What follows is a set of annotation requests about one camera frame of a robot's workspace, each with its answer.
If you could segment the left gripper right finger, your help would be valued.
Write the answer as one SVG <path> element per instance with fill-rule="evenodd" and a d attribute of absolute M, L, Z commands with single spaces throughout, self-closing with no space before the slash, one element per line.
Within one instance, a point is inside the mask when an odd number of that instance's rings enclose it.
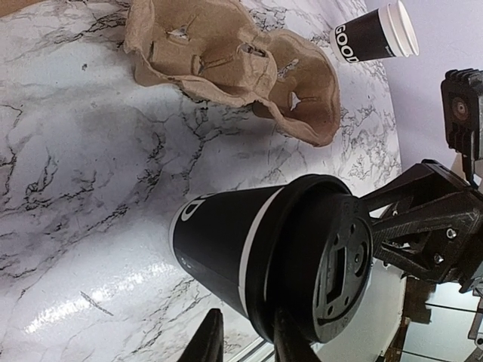
<path fill-rule="evenodd" d="M 321 362 L 287 311 L 279 308 L 274 323 L 276 362 Z"/>

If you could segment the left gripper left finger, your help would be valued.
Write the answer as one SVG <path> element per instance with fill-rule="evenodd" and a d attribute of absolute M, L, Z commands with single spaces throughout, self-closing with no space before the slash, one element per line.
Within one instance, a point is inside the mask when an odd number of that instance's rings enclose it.
<path fill-rule="evenodd" d="M 177 361 L 222 362 L 223 340 L 223 313 L 218 308 L 212 308 Z"/>

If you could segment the brown pulp cup carrier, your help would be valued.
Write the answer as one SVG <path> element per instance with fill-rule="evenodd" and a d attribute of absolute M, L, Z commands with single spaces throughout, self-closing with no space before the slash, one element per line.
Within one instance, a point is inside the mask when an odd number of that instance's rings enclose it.
<path fill-rule="evenodd" d="M 138 84 L 254 107 L 288 135 L 322 147 L 340 126 L 337 74 L 323 50 L 286 29 L 264 31 L 238 1 L 134 1 L 124 49 Z"/>

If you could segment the black plastic cup lid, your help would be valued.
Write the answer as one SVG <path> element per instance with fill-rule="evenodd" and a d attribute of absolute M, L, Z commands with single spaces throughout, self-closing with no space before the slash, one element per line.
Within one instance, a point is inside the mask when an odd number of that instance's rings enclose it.
<path fill-rule="evenodd" d="M 254 329 L 275 337 L 275 313 L 303 338 L 327 343 L 349 325 L 371 273 L 366 205 L 338 178 L 310 174 L 282 187 L 255 232 L 245 300 Z"/>

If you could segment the black paper coffee cup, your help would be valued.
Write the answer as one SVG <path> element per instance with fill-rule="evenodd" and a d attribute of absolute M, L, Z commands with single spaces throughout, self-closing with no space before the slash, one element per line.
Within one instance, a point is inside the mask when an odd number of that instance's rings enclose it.
<path fill-rule="evenodd" d="M 281 186 L 200 196 L 176 213 L 169 228 L 180 267 L 244 317 L 248 260 L 254 239 Z"/>

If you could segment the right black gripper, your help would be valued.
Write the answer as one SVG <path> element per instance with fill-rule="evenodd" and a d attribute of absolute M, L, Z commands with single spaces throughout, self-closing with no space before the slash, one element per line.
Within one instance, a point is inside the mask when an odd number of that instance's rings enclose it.
<path fill-rule="evenodd" d="M 424 160 L 360 198 L 369 214 L 395 207 L 398 216 L 373 222 L 374 256 L 424 281 L 452 282 L 459 293 L 482 275 L 482 198 L 468 182 Z"/>

